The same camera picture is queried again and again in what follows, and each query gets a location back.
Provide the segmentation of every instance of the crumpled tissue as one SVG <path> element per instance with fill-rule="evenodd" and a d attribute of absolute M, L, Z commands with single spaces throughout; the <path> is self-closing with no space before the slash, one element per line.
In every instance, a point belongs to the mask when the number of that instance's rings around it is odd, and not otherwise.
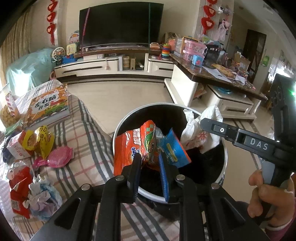
<path fill-rule="evenodd" d="M 219 144 L 219 136 L 209 134 L 206 131 L 203 131 L 200 127 L 200 121 L 204 118 L 223 122 L 222 115 L 217 105 L 212 105 L 206 108 L 203 113 L 195 119 L 191 110 L 184 109 L 183 112 L 187 120 L 187 125 L 182 132 L 180 142 L 185 150 L 198 147 L 200 153 L 205 153 Z"/>
<path fill-rule="evenodd" d="M 61 195 L 46 177 L 40 175 L 33 178 L 29 185 L 28 200 L 23 202 L 25 208 L 30 208 L 31 214 L 46 222 L 63 204 Z"/>

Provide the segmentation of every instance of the hand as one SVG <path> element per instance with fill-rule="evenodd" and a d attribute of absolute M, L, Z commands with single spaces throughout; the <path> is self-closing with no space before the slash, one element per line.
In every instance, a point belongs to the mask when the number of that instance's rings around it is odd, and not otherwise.
<path fill-rule="evenodd" d="M 253 190 L 248 206 L 250 217 L 253 218 L 262 214 L 263 208 L 260 201 L 262 200 L 276 206 L 274 216 L 269 221 L 269 225 L 279 227 L 287 224 L 294 216 L 295 211 L 295 190 L 292 179 L 289 179 L 286 190 L 263 183 L 261 170 L 255 171 L 249 178 L 249 184 L 257 186 Z"/>

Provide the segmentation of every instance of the door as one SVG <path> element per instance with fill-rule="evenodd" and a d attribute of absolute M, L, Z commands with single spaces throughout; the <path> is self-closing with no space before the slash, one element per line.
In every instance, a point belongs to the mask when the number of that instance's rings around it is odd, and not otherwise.
<path fill-rule="evenodd" d="M 248 29 L 246 42 L 244 44 L 244 50 L 242 55 L 251 61 L 248 72 L 248 80 L 253 83 L 256 73 L 258 71 L 258 67 L 260 64 L 260 60 L 262 58 L 262 54 L 264 51 L 266 41 L 266 34 Z"/>

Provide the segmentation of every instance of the orange book cover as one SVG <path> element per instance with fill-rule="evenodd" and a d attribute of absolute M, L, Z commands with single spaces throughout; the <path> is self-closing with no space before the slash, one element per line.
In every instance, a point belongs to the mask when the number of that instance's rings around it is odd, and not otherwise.
<path fill-rule="evenodd" d="M 68 115 L 68 88 L 65 84 L 32 99 L 25 117 L 24 129 L 50 125 Z"/>

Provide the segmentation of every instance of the curtain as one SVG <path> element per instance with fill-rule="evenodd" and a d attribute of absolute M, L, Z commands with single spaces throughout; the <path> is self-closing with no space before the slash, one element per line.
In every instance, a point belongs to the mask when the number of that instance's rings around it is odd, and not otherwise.
<path fill-rule="evenodd" d="M 29 53 L 32 8 L 29 8 L 10 30 L 0 48 L 0 79 L 6 84 L 6 69 L 14 61 Z"/>

